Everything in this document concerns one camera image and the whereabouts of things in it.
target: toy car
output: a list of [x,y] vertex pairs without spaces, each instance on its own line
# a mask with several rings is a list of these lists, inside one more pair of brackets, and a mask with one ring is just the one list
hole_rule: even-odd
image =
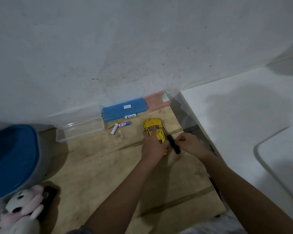
[[152,126],[154,125],[156,128],[156,137],[160,143],[164,143],[166,141],[164,131],[163,131],[163,123],[158,118],[150,118],[144,121],[144,130],[152,135]]

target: stuffed animal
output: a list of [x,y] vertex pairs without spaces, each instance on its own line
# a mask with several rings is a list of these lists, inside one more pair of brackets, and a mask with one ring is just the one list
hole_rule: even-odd
[[7,203],[6,212],[1,215],[0,234],[39,233],[36,219],[43,210],[42,186],[36,185],[28,190],[18,191]]

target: screwdriver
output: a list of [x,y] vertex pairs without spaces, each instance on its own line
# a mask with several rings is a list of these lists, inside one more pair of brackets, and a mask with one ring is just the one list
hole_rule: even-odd
[[172,138],[171,135],[169,135],[167,133],[166,130],[165,130],[165,132],[167,134],[167,139],[168,139],[170,145],[172,146],[172,148],[174,149],[174,151],[176,152],[176,154],[180,154],[181,153],[180,147],[178,145],[176,145],[175,140]]

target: car windshield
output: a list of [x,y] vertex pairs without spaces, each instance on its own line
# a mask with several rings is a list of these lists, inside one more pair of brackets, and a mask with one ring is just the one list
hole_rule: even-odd
[[[159,126],[159,125],[156,125],[155,128],[156,128],[157,130],[159,130],[159,129],[160,129],[160,126]],[[149,131],[152,131],[152,126],[148,127],[148,130],[149,130]]]

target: hand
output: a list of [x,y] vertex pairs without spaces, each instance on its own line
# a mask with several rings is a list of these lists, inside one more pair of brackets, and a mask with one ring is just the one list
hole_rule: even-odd
[[155,126],[152,126],[151,136],[146,131],[142,132],[144,140],[141,149],[141,160],[146,161],[155,167],[163,157],[169,142],[166,140],[163,144],[161,144],[157,139],[156,133],[154,132],[156,132]]
[[175,143],[179,145],[181,149],[199,159],[203,159],[212,154],[195,135],[190,133],[180,133],[175,139]]

